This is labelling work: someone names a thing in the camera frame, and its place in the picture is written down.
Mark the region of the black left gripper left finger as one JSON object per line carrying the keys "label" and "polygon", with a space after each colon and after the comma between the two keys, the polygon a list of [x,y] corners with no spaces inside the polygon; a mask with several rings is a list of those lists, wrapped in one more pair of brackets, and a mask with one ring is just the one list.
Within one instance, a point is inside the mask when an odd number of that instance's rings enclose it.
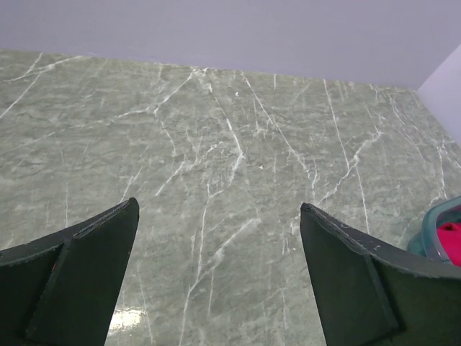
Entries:
{"label": "black left gripper left finger", "polygon": [[2,345],[103,345],[139,222],[130,198],[1,251]]}

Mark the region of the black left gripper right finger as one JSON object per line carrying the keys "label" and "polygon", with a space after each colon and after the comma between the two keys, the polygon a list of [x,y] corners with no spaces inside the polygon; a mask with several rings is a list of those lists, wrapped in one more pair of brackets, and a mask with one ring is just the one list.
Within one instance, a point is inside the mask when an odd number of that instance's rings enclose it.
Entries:
{"label": "black left gripper right finger", "polygon": [[300,234],[327,345],[459,345],[460,268],[354,229],[316,206]]}

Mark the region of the teal plastic basin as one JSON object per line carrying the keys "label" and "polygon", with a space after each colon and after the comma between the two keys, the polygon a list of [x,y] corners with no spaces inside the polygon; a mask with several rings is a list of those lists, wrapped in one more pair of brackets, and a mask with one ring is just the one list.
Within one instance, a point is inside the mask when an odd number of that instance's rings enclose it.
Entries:
{"label": "teal plastic basin", "polygon": [[460,197],[438,204],[426,213],[421,231],[409,241],[407,251],[453,265],[437,235],[437,228],[444,223],[460,223]]}

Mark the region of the red t shirt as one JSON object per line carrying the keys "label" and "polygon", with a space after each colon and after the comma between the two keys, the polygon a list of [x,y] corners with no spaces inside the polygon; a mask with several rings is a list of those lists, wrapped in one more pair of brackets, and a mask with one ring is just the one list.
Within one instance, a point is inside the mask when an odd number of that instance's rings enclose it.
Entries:
{"label": "red t shirt", "polygon": [[444,223],[437,228],[441,245],[453,265],[461,266],[461,226],[460,223]]}

